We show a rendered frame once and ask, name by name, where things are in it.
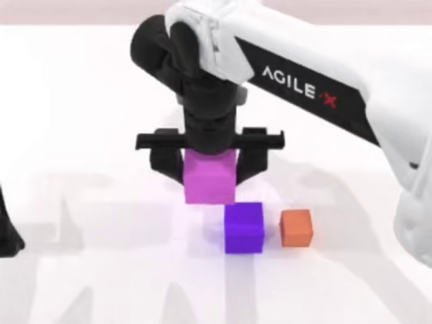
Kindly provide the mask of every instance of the agile-x logo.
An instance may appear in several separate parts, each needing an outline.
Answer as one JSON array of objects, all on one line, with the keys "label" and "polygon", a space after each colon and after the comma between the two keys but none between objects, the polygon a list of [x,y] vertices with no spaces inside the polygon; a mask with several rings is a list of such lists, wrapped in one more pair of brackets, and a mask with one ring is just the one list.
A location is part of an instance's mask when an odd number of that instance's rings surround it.
[{"label": "agile-x logo", "polygon": [[307,82],[300,84],[297,77],[284,73],[281,70],[272,71],[269,65],[265,67],[262,76],[267,76],[268,78],[272,79],[272,81],[276,81],[280,85],[284,85],[287,88],[308,97],[309,99],[315,100],[316,98],[316,86]]},{"label": "agile-x logo", "polygon": [[332,96],[326,91],[317,95],[317,87],[314,84],[308,82],[301,83],[297,77],[292,76],[291,74],[284,73],[281,70],[272,70],[270,66],[267,65],[262,76],[266,76],[272,81],[284,85],[311,100],[320,99],[322,104],[331,107],[332,109],[337,108],[338,98],[336,96]]}]

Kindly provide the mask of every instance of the robotic arm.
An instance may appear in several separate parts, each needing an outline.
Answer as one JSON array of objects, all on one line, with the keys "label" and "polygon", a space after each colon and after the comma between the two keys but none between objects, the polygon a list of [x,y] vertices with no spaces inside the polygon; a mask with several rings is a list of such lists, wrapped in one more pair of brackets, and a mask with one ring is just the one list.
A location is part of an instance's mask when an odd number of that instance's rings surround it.
[{"label": "robotic arm", "polygon": [[[141,134],[137,148],[159,149],[158,155],[170,150],[178,163],[169,176],[179,182],[180,154],[173,148],[204,154],[282,149],[283,133],[235,134],[236,106],[244,101],[241,85],[249,82],[383,150],[404,189],[396,237],[432,267],[431,78],[380,76],[334,51],[326,39],[316,26],[255,0],[184,0],[165,16],[149,18],[134,35],[132,60],[177,94],[186,133]],[[266,168],[267,160],[255,170],[238,166],[240,182]]]}]

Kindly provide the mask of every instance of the black panel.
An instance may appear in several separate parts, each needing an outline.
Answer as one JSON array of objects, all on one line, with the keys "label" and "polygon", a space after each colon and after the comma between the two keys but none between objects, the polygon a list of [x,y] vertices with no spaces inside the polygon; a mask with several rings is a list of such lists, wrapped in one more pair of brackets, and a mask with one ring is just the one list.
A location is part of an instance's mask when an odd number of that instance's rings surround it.
[{"label": "black panel", "polygon": [[358,90],[237,38],[255,75],[249,82],[378,145]]}]

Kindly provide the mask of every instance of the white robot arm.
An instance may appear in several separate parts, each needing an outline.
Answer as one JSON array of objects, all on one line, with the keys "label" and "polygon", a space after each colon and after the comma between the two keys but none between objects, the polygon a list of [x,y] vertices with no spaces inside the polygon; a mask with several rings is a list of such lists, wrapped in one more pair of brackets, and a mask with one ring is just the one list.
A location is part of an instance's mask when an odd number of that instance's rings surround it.
[{"label": "white robot arm", "polygon": [[318,27],[259,2],[183,0],[169,8],[165,24],[195,31],[206,72],[249,82],[380,146],[404,189],[396,237],[432,267],[432,75],[360,69]]}]

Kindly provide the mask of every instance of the red x letter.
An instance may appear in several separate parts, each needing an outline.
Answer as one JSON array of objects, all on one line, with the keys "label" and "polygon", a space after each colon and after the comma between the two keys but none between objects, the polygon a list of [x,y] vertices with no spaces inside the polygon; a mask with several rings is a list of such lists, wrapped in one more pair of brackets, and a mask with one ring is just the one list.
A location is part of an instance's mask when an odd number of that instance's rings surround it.
[{"label": "red x letter", "polygon": [[336,101],[338,99],[337,97],[333,97],[327,92],[321,93],[319,97],[323,99],[324,105],[330,106],[332,109],[337,108],[336,106]]}]

